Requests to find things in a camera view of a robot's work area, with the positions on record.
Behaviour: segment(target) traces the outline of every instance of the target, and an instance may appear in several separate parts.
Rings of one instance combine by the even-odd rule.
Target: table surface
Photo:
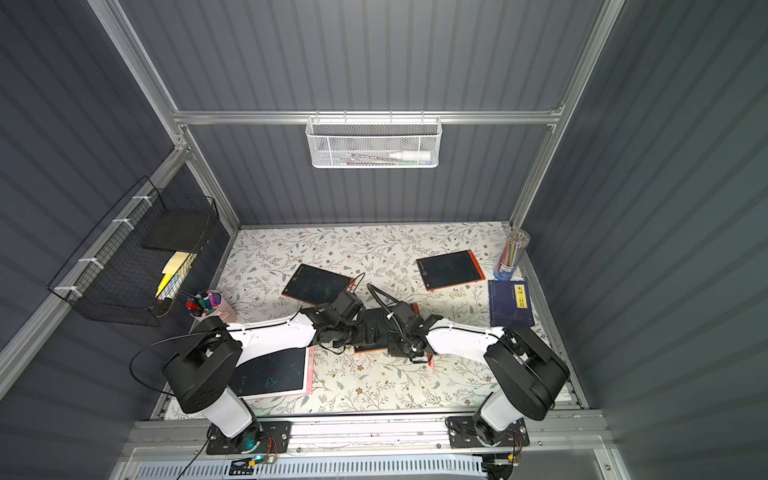
[[[457,323],[486,326],[487,282],[428,292],[415,260],[470,249],[486,278],[492,279],[504,242],[501,222],[241,230],[218,289],[239,314],[240,323],[292,315],[306,304],[280,293],[299,264],[308,263],[347,276],[365,272],[358,294],[366,307],[378,306],[365,290],[365,284],[373,283],[395,298],[418,303],[423,316],[437,313]],[[533,330],[548,344],[533,307]],[[383,351],[355,354],[351,348],[341,356],[315,348],[314,359],[309,395],[249,401],[254,412],[280,415],[479,406],[498,389],[486,366],[452,355],[435,356],[434,369]],[[557,401],[569,400],[571,396],[563,388]],[[171,399],[165,419],[200,416],[183,413],[176,399]]]

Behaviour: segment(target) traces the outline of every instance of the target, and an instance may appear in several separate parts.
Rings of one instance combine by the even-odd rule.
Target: black mounting plate
[[[446,422],[457,422],[459,425],[469,431],[473,432],[475,430],[475,421],[472,420],[472,417],[469,415],[448,417]],[[521,427],[523,427],[525,433],[520,433]],[[449,435],[449,438],[451,439],[452,449],[476,449],[488,447],[488,445],[483,445],[480,443],[480,440],[476,435],[465,435],[461,431],[457,431],[455,435]],[[504,438],[502,438],[502,440],[497,445],[493,446],[509,447],[510,449],[513,449],[514,447],[520,446],[527,447],[530,444],[531,440],[528,438],[528,430],[525,428],[525,421],[523,419],[519,419],[517,422],[512,423],[509,427],[507,427],[507,432],[506,435],[504,435]]]
[[[290,422],[261,422],[261,428],[263,429],[263,436],[270,436],[277,444],[277,453],[285,453],[288,451],[288,441],[290,440]],[[269,441],[262,441],[253,452],[248,455],[255,455],[257,453],[266,454],[269,449]],[[232,442],[224,436],[221,431],[214,426],[211,429],[211,437],[208,439],[208,446],[205,449],[206,455],[239,455],[240,452],[236,452]]]

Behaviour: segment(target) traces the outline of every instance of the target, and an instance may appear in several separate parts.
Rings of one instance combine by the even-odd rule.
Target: wire
[[[523,458],[523,445],[522,445],[522,439],[520,440],[520,443],[518,443],[518,440],[515,438],[515,433],[517,433],[517,432],[515,431],[515,429],[507,429],[507,432],[509,432],[509,434],[510,434],[510,436],[511,436],[511,438],[512,438],[512,441],[513,441],[513,442],[514,442],[514,444],[515,444],[515,447],[517,447],[517,450],[518,450],[518,453],[517,453],[517,460],[518,460],[518,462],[520,462],[520,461],[522,460],[522,458]]]
[[[382,322],[383,325],[384,325],[384,328],[386,329],[387,332],[399,334],[399,332],[397,330],[392,329],[392,328],[389,327],[389,325],[387,325],[386,321],[389,320],[389,319],[390,319],[389,317],[384,316],[384,321]]]
[[[458,327],[458,326],[456,326],[456,325],[454,325],[454,326],[436,326],[436,327],[435,327],[435,328],[433,328],[433,329],[429,329],[429,331],[430,331],[430,332],[433,332],[433,331],[435,331],[435,330],[442,330],[442,329],[454,329],[454,330],[461,330],[462,332],[480,333],[480,334],[482,334],[482,335],[488,334],[488,335],[490,335],[490,336],[494,337],[495,339],[498,339],[498,340],[501,340],[501,339],[502,339],[500,336],[496,336],[496,335],[494,335],[493,333],[490,333],[490,332],[478,332],[477,330],[463,329],[463,328],[461,328],[461,327]]]
[[[365,272],[355,277],[355,279],[353,280],[353,282],[355,283],[355,288],[352,289],[352,293],[355,293],[357,291],[357,287],[362,283],[362,279],[364,278],[366,278]]]
[[[333,350],[331,350],[331,349],[330,349],[330,348],[328,348],[327,346],[323,345],[322,343],[318,343],[318,345],[320,345],[320,348],[321,348],[321,349],[323,349],[323,350],[328,350],[329,352],[331,352],[331,353],[332,353],[332,354],[334,354],[334,355],[341,355],[341,354],[343,354],[343,353],[344,353],[344,350],[342,350],[341,352],[334,352]]]
[[[200,453],[202,453],[202,451],[205,449],[206,445],[208,445],[208,439],[210,438],[210,435],[206,434],[205,437],[206,437],[205,438],[205,443],[203,444],[203,446],[200,447],[200,450],[197,451],[197,453],[194,455],[194,458],[192,458],[190,460],[190,462],[187,463],[187,466],[184,467],[184,470],[182,470],[181,473],[179,474],[179,476],[176,477],[176,480],[179,480],[179,478],[181,478],[181,476],[184,475],[184,473],[187,471],[187,468],[189,468],[190,465],[192,465],[194,463],[194,461],[197,460],[197,457],[200,455]]]
[[[472,430],[470,430],[469,427],[461,426],[461,425],[458,424],[458,422],[456,422],[454,419],[451,419],[451,418],[446,418],[445,419],[445,427],[448,430],[452,430],[453,432],[459,432],[462,435],[473,436],[473,437],[477,436],[477,434],[475,432],[473,432]]]
[[[373,299],[388,313],[387,318],[391,319],[395,322],[395,326],[397,327],[398,333],[400,334],[400,338],[403,342],[406,342],[409,336],[406,336],[405,332],[403,331],[402,325],[400,325],[400,320],[397,318],[397,315],[392,313],[392,311],[389,309],[390,306],[386,305],[381,298],[379,297],[379,294],[387,297],[391,301],[395,302],[397,304],[399,301],[392,295],[389,295],[387,292],[384,292],[380,288],[376,287],[372,283],[368,284],[368,291],[371,293],[371,296]]]
[[[296,318],[296,316],[297,316],[297,315],[299,315],[299,313],[301,312],[301,310],[302,310],[302,309],[301,309],[301,308],[299,308],[299,309],[296,311],[296,313],[294,313],[294,314],[293,314],[293,316],[292,316],[292,317],[290,317],[290,318],[289,318],[288,320],[286,320],[285,322],[281,322],[281,323],[275,323],[275,324],[273,324],[273,325],[257,325],[257,326],[249,326],[249,327],[247,327],[247,328],[244,328],[244,329],[232,329],[232,330],[226,329],[226,330],[224,330],[224,331],[225,331],[225,332],[243,332],[243,331],[246,331],[246,330],[266,329],[266,328],[269,328],[269,327],[271,327],[271,326],[280,326],[280,325],[285,325],[286,323],[288,323],[288,322],[290,322],[291,320],[295,319],[295,318]],[[158,341],[157,341],[157,342],[155,342],[155,343],[150,343],[149,345],[145,346],[143,349],[141,349],[141,350],[139,350],[138,352],[136,352],[136,355],[134,355],[134,356],[133,356],[133,358],[131,358],[131,361],[128,363],[128,372],[131,374],[131,377],[132,377],[134,380],[136,380],[137,382],[139,382],[141,385],[143,385],[143,386],[147,387],[149,390],[152,390],[152,391],[154,391],[154,392],[158,392],[158,393],[162,393],[162,394],[164,394],[164,395],[168,395],[168,396],[172,396],[172,397],[175,397],[175,394],[173,394],[172,392],[166,392],[165,390],[156,389],[156,388],[154,388],[153,386],[151,386],[151,385],[148,385],[148,384],[146,384],[146,383],[142,382],[141,380],[139,380],[139,378],[136,376],[136,373],[134,373],[134,362],[136,361],[136,358],[137,358],[139,355],[141,355],[141,354],[142,354],[142,353],[143,353],[145,350],[148,350],[148,349],[152,348],[153,346],[157,346],[157,345],[160,345],[161,343],[170,342],[170,341],[172,341],[172,340],[185,339],[185,338],[189,338],[189,337],[191,337],[191,336],[205,336],[205,335],[215,335],[215,334],[217,334],[217,333],[221,333],[221,332],[222,332],[222,330],[209,330],[209,331],[207,331],[207,332],[187,333],[186,335],[178,335],[178,336],[172,336],[172,337],[169,337],[169,338],[166,338],[166,339],[158,340]]]

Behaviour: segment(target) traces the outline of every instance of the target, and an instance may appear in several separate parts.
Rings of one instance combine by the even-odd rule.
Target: black wire basket
[[[210,238],[218,210],[210,197],[154,186],[130,202],[135,207],[112,220],[116,226],[107,241],[96,251],[86,249],[89,234],[48,289],[89,320],[160,326]],[[164,279],[163,269],[176,252],[188,255],[170,280]]]

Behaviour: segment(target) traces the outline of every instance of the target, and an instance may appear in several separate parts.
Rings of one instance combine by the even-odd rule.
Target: book
[[[513,322],[534,325],[531,296],[524,280],[488,281],[488,312],[491,326],[510,326]]]

